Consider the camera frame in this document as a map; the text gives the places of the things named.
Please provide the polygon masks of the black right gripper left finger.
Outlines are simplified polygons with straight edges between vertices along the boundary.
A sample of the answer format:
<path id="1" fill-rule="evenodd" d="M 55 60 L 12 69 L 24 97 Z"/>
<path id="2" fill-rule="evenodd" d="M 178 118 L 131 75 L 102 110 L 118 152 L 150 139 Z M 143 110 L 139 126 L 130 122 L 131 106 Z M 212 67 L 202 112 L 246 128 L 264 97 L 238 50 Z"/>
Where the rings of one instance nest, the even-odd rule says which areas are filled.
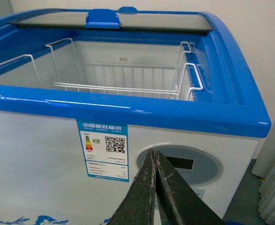
<path id="1" fill-rule="evenodd" d="M 148 151 L 127 195 L 110 218 L 109 225 L 152 225 L 156 190 L 156 157 Z"/>

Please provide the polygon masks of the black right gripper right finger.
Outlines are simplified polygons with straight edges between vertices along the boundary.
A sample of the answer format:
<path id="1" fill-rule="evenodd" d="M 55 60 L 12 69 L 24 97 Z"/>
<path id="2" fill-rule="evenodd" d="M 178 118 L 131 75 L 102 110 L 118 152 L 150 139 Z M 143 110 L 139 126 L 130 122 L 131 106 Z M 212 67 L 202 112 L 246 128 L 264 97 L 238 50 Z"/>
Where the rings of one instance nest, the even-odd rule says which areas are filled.
<path id="1" fill-rule="evenodd" d="M 157 163 L 156 194 L 163 225 L 224 225 L 225 222 L 192 190 L 179 172 L 160 152 Z"/>

